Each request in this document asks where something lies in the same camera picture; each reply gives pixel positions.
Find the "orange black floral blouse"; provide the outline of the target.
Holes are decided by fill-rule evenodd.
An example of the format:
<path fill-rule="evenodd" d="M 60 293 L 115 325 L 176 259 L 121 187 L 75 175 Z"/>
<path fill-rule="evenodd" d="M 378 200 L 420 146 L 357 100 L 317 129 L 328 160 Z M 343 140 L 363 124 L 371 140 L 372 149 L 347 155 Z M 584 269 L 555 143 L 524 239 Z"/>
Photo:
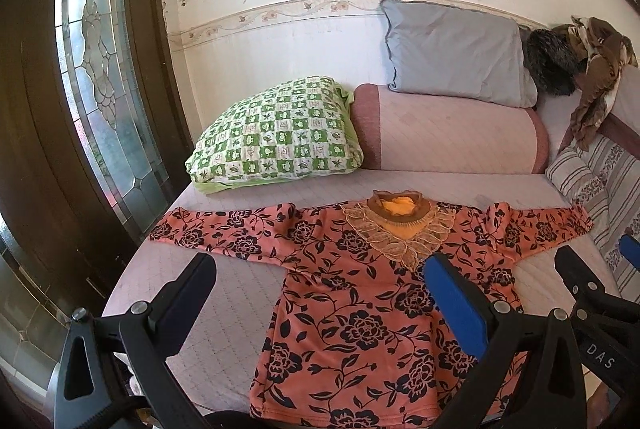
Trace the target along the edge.
<path fill-rule="evenodd" d="M 416 192 L 301 208 L 165 214 L 152 241 L 285 269 L 250 413 L 316 428 L 434 423 L 472 371 L 424 284 L 444 255 L 492 301 L 521 308 L 518 262 L 587 234 L 587 211 L 486 209 Z"/>

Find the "striped floral pillow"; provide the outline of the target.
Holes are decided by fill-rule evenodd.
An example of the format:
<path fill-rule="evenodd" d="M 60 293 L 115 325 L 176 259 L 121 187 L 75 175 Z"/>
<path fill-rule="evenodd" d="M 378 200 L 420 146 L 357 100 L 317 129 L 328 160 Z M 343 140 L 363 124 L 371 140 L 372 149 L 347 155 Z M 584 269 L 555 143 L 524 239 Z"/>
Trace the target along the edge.
<path fill-rule="evenodd" d="M 639 301 L 639 270 L 620 252 L 620 238 L 639 237 L 639 159 L 603 135 L 588 149 L 565 147 L 546 169 L 554 187 L 582 204 L 593 221 L 590 237 L 622 297 Z"/>

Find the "brown crumpled cloth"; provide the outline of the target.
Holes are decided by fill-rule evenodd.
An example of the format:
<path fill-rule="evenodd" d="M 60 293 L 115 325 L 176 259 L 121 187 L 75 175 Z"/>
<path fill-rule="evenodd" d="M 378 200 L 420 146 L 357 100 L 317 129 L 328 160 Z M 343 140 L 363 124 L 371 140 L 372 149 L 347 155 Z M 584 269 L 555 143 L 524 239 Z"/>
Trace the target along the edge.
<path fill-rule="evenodd" d="M 570 115 L 570 133 L 587 150 L 612 111 L 626 66 L 638 67 L 631 40 L 597 17 L 572 17 L 553 28 L 568 44 L 579 63 L 586 62 L 580 82 L 580 101 Z"/>

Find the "black furry cushion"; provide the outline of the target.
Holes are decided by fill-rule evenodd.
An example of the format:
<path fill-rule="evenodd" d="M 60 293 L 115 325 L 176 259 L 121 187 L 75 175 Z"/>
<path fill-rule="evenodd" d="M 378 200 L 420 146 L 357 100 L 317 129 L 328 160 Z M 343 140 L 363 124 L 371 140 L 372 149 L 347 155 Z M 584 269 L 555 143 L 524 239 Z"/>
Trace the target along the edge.
<path fill-rule="evenodd" d="M 569 25 L 521 31 L 524 66 L 539 92 L 569 96 L 575 79 L 586 69 L 586 51 Z"/>

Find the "stained glass wooden door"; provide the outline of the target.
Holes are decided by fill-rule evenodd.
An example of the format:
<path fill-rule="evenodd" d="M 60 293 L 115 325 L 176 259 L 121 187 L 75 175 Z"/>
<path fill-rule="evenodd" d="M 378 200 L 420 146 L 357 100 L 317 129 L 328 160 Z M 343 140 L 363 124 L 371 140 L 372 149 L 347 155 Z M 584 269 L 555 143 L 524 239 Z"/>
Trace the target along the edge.
<path fill-rule="evenodd" d="M 1 250 L 39 298 L 102 308 L 191 146 L 160 0 L 1 0 Z"/>

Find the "pink quilted bolster cushion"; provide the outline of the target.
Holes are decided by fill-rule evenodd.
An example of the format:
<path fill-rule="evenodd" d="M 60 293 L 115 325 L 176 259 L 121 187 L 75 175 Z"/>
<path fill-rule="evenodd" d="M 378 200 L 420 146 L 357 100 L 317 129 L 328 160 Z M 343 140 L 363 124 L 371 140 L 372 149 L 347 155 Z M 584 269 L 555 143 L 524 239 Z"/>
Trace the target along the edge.
<path fill-rule="evenodd" d="M 549 137 L 532 108 L 405 94 L 365 83 L 350 105 L 364 169 L 541 174 Z"/>

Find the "grey blue pillow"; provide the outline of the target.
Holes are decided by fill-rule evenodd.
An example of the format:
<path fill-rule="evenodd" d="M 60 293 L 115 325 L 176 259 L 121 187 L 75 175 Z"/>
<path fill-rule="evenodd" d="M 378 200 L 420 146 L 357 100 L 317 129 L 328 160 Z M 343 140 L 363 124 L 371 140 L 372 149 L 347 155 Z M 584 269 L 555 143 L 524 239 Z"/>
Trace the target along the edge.
<path fill-rule="evenodd" d="M 380 9 L 387 22 L 391 90 L 515 108 L 537 103 L 514 20 L 419 1 L 382 0 Z"/>

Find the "green white checkered pillow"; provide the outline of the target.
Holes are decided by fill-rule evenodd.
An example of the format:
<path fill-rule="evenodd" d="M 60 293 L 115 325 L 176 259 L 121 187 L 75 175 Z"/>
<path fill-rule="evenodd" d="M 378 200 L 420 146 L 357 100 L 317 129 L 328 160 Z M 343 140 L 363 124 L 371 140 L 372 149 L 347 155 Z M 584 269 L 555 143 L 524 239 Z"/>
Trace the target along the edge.
<path fill-rule="evenodd" d="M 354 94 L 330 77 L 282 82 L 226 109 L 186 160 L 203 193 L 349 174 L 363 163 Z"/>

